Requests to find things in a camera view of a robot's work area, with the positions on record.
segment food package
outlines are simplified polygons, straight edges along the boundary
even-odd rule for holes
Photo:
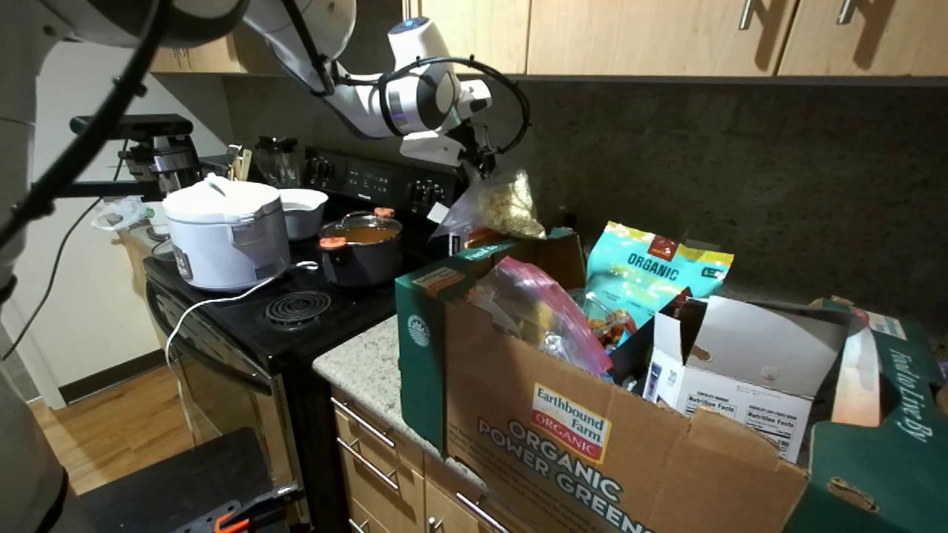
[[[614,349],[659,309],[711,296],[733,255],[608,223],[585,260],[584,311]]]
[[[468,299],[523,343],[551,352],[591,376],[611,371],[584,309],[538,268],[504,257]]]
[[[541,240],[545,228],[536,219],[528,172],[511,172],[473,183],[452,203],[437,234],[468,240],[473,232],[492,228],[496,234]]]

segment white rice cooker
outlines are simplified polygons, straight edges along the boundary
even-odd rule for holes
[[[162,198],[174,265],[202,292],[246,292],[289,268],[289,243],[276,188],[203,181]]]

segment white box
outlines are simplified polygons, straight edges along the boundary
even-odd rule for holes
[[[766,437],[793,462],[845,336],[830,321],[711,296],[692,348],[682,348],[676,317],[655,317],[643,398],[682,416],[713,409]]]

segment countertop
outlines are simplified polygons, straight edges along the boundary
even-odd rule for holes
[[[357,339],[323,352],[314,363],[314,371],[371,411],[382,416],[393,429],[419,441],[419,437],[406,425],[400,403],[402,376],[397,371],[397,317],[387,317]]]

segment pot lid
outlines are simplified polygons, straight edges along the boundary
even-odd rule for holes
[[[239,223],[279,206],[279,191],[206,176],[193,188],[168,192],[160,206],[165,207],[165,218],[178,223]]]

